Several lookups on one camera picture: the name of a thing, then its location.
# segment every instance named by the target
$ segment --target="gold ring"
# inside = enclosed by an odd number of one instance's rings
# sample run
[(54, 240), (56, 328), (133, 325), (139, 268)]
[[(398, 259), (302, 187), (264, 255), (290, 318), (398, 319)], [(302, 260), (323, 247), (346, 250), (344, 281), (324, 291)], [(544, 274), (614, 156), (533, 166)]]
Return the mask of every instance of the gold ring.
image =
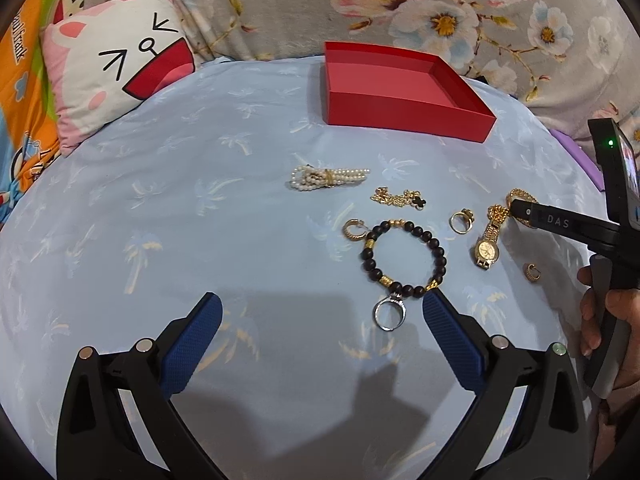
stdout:
[[(462, 218), (462, 221), (465, 223), (466, 230), (460, 231), (459, 229), (456, 229), (456, 227), (453, 225), (453, 221), (457, 216)], [(451, 215), (451, 218), (449, 218), (449, 225), (459, 235), (466, 235), (469, 231), (471, 231), (471, 228), (474, 226), (474, 214), (470, 209), (463, 209), (462, 211), (459, 211)]]
[(536, 264), (525, 264), (524, 265), (524, 275), (527, 277), (527, 279), (531, 283), (535, 283), (537, 280), (540, 279), (540, 276), (542, 276), (542, 273), (540, 273), (540, 271), (536, 267)]
[[(359, 235), (355, 235), (349, 231), (349, 227), (351, 226), (362, 227), (365, 231)], [(368, 233), (369, 233), (369, 228), (366, 225), (364, 225), (364, 222), (362, 220), (358, 220), (357, 218), (352, 218), (351, 220), (347, 220), (345, 225), (342, 226), (342, 234), (345, 235), (352, 242), (358, 242), (360, 240), (363, 240)]]

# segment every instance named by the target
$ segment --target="jewelry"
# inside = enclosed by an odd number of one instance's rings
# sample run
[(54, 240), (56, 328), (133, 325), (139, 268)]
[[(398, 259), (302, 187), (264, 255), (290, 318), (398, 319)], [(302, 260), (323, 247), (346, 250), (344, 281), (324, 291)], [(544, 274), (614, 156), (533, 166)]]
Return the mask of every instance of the jewelry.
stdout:
[(535, 283), (537, 280), (540, 279), (540, 276), (542, 276), (542, 273), (538, 270), (538, 268), (536, 267), (536, 264), (525, 264), (524, 275), (527, 277), (527, 279), (531, 283)]
[(392, 195), (389, 194), (388, 187), (377, 187), (371, 199), (384, 205), (395, 205), (396, 207), (410, 205), (418, 211), (422, 211), (427, 203), (427, 201), (423, 200), (420, 196), (420, 191), (409, 191), (405, 189), (402, 195)]
[[(526, 202), (533, 202), (535, 204), (538, 203), (538, 201), (535, 199), (535, 197), (532, 194), (529, 194), (523, 189), (516, 187), (512, 189), (507, 195), (507, 208), (511, 209), (511, 202), (513, 202), (514, 198), (521, 198), (522, 200), (526, 200)], [(531, 225), (531, 222), (529, 222), (529, 220), (523, 220), (521, 218), (516, 218), (515, 216), (514, 218), (521, 224), (526, 225), (531, 229), (537, 229), (537, 227), (533, 227), (533, 225)]]
[[(457, 216), (462, 218), (462, 221), (465, 223), (464, 231), (460, 231), (456, 229), (453, 225), (453, 221), (456, 219)], [(474, 213), (471, 211), (471, 209), (463, 209), (462, 211), (459, 211), (451, 215), (451, 218), (449, 218), (449, 225), (459, 235), (466, 235), (469, 231), (471, 231), (471, 228), (474, 226), (474, 220), (475, 220)]]
[[(357, 227), (363, 227), (366, 229), (366, 231), (364, 231), (359, 235), (355, 235), (349, 231), (349, 227), (354, 225)], [(367, 236), (369, 231), (370, 229), (366, 225), (364, 225), (364, 222), (362, 220), (358, 220), (357, 218), (352, 218), (351, 220), (347, 220), (347, 223), (342, 226), (342, 234), (345, 235), (352, 242), (359, 242), (360, 240), (362, 240)]]
[[(364, 222), (362, 220), (351, 219), (344, 225), (342, 232), (350, 240), (354, 235), (348, 231), (348, 228), (353, 225), (363, 227)], [(389, 231), (392, 227), (402, 228), (405, 231), (410, 232), (416, 238), (420, 238), (420, 240), (425, 242), (427, 247), (430, 248), (431, 254), (433, 254), (435, 258), (435, 270), (426, 286), (402, 285), (402, 283), (396, 282), (388, 277), (376, 266), (376, 261), (373, 259), (373, 246), (375, 245), (376, 240), (378, 240), (378, 237)], [(364, 249), (360, 253), (360, 257), (363, 260), (362, 268), (369, 275), (370, 279), (385, 286), (389, 291), (389, 295), (383, 300), (377, 302), (373, 307), (373, 319), (376, 322), (376, 325), (382, 330), (385, 332), (392, 332), (404, 323), (404, 318), (406, 317), (406, 309), (402, 298), (408, 298), (409, 296), (421, 298), (428, 290), (439, 286), (442, 283), (443, 276), (447, 272), (447, 259), (444, 256), (444, 249), (440, 247), (438, 239), (434, 238), (429, 231), (425, 231), (423, 228), (414, 225), (413, 222), (406, 222), (404, 220), (386, 220), (384, 222), (380, 222), (380, 225), (376, 225), (371, 229), (371, 231), (366, 234), (365, 238), (366, 241), (364, 243)], [(385, 303), (392, 304), (400, 314), (400, 321), (396, 326), (385, 326), (378, 319), (380, 307)]]
[(291, 187), (298, 191), (312, 191), (321, 187), (357, 184), (366, 179), (370, 170), (331, 170), (298, 166), (291, 172)]
[(492, 205), (487, 210), (489, 223), (474, 248), (476, 265), (481, 269), (487, 270), (498, 260), (500, 256), (497, 244), (498, 235), (508, 215), (509, 210), (499, 204)]

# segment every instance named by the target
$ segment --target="black bead bracelet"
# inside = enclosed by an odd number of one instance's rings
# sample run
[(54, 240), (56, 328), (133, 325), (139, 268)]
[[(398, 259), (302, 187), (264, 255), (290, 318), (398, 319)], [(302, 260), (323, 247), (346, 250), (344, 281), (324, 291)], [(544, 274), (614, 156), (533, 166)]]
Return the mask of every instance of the black bead bracelet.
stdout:
[[(435, 258), (435, 270), (426, 286), (402, 285), (402, 283), (391, 279), (378, 268), (376, 261), (373, 259), (373, 245), (381, 234), (386, 233), (392, 227), (404, 228), (408, 233), (411, 233), (416, 238), (420, 238), (420, 240), (425, 242), (427, 247), (430, 248), (431, 254), (433, 254)], [(408, 298), (409, 296), (413, 296), (414, 298), (423, 297), (427, 290), (442, 283), (442, 278), (447, 272), (447, 259), (444, 256), (444, 249), (440, 247), (438, 239), (434, 238), (429, 231), (425, 231), (420, 226), (414, 225), (413, 222), (405, 222), (404, 220), (388, 220), (381, 222), (380, 225), (376, 225), (366, 235), (365, 248), (360, 253), (360, 257), (364, 260), (362, 264), (363, 269), (374, 282), (380, 282), (388, 288), (389, 293), (404, 298)]]

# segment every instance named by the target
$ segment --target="screw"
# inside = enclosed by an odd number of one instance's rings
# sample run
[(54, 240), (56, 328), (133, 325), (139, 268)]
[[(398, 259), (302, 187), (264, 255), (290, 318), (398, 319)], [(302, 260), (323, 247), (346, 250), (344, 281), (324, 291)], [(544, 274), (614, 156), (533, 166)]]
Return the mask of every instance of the screw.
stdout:
[(505, 338), (505, 336), (503, 335), (494, 336), (491, 339), (491, 343), (492, 345), (494, 345), (496, 348), (499, 348), (500, 350), (504, 350), (505, 348), (507, 348), (507, 346), (509, 346), (509, 340)]
[(154, 342), (151, 339), (141, 339), (136, 343), (136, 350), (138, 352), (149, 352), (153, 347)]
[(554, 351), (554, 354), (564, 355), (566, 354), (566, 346), (562, 343), (553, 343), (551, 345), (551, 349)]
[(90, 346), (85, 346), (78, 352), (78, 357), (81, 359), (88, 359), (94, 354), (94, 349)]

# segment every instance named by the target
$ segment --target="black clover pendant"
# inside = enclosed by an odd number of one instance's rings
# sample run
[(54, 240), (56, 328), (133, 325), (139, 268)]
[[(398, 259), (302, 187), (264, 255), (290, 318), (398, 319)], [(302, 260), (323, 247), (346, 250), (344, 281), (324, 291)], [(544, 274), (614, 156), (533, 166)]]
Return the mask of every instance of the black clover pendant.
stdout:
[(414, 197), (411, 202), (417, 210), (424, 209), (424, 206), (427, 204), (427, 201), (421, 199), (419, 196)]

